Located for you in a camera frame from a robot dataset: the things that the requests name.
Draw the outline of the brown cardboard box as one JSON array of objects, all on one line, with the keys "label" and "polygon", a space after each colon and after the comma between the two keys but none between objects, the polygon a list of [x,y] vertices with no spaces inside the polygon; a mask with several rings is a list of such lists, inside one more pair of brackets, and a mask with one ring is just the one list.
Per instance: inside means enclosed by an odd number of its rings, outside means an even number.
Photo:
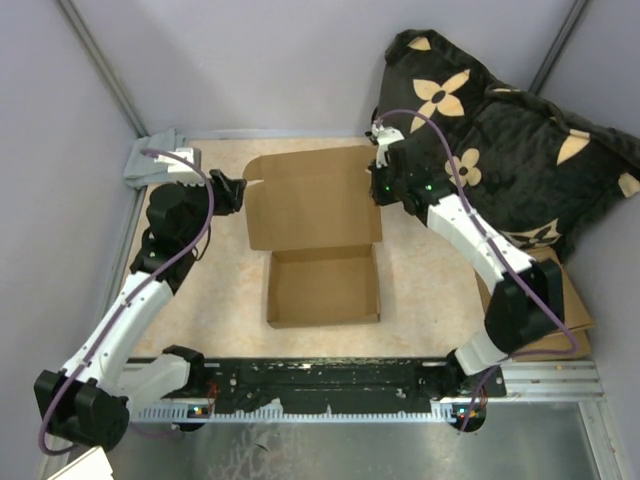
[{"label": "brown cardboard box", "polygon": [[373,148],[261,155],[245,167],[249,245],[269,253],[273,328],[375,324],[381,213],[370,195]]}]

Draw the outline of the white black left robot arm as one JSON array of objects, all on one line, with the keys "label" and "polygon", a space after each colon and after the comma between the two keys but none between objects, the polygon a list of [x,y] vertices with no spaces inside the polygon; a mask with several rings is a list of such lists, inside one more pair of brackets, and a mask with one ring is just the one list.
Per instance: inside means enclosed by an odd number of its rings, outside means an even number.
[{"label": "white black left robot arm", "polygon": [[54,456],[49,436],[71,447],[113,449],[130,420],[164,397],[201,394],[208,374],[202,353],[171,345],[144,368],[124,376],[133,348],[156,315],[176,295],[211,240],[211,220],[243,206],[244,179],[219,170],[198,184],[156,187],[149,195],[148,226],[124,286],[96,329],[56,372],[44,370],[34,383],[42,417],[42,453]]}]

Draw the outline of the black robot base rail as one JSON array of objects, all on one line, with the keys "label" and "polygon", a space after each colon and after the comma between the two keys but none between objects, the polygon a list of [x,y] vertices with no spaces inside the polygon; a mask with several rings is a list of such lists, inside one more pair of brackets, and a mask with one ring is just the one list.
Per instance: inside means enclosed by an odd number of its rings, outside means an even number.
[{"label": "black robot base rail", "polygon": [[164,396],[180,429],[207,422],[435,421],[473,432],[487,400],[506,395],[500,368],[465,376],[450,356],[427,358],[204,358]]}]

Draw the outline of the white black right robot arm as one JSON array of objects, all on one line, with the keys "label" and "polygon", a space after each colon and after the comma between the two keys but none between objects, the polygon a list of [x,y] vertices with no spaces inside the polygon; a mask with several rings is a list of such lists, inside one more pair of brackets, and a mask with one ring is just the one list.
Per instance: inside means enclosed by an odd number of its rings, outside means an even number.
[{"label": "white black right robot arm", "polygon": [[511,245],[448,180],[429,171],[416,142],[379,144],[369,170],[375,203],[401,203],[461,253],[489,291],[482,328],[448,361],[445,381],[452,393],[471,394],[481,383],[480,372],[564,327],[559,266]]}]

